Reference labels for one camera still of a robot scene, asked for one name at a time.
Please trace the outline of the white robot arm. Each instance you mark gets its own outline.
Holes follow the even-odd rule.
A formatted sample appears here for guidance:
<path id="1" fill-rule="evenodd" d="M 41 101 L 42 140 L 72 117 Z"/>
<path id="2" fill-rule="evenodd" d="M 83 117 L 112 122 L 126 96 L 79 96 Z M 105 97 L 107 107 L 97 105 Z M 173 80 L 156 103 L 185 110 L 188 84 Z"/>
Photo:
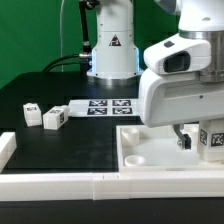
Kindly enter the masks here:
<path id="1" fill-rule="evenodd" d="M 145 51 L 133 44 L 126 0 L 99 0 L 89 80 L 123 84 L 141 76 L 139 115 L 171 125 L 184 149 L 184 123 L 224 118 L 224 0 L 141 0 Z"/>

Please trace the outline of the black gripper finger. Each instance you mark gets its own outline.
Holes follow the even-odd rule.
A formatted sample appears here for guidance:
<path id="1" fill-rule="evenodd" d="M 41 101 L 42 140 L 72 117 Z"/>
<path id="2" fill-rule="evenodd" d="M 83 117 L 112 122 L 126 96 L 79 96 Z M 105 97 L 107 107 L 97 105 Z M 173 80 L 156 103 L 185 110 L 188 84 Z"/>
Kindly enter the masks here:
<path id="1" fill-rule="evenodd" d="M 182 150 L 190 150 L 191 149 L 191 137 L 188 134 L 184 134 L 182 132 L 183 125 L 176 124 L 173 126 L 173 130 L 178 137 L 177 144 Z"/>

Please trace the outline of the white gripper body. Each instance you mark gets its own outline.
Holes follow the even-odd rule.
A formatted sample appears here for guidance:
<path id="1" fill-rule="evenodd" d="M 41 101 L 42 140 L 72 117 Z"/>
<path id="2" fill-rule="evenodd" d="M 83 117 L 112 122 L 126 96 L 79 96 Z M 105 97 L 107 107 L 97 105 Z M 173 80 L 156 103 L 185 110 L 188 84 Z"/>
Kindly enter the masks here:
<path id="1" fill-rule="evenodd" d="M 141 76 L 138 109 L 148 127 L 224 118 L 224 83 L 203 83 L 196 72 Z"/>

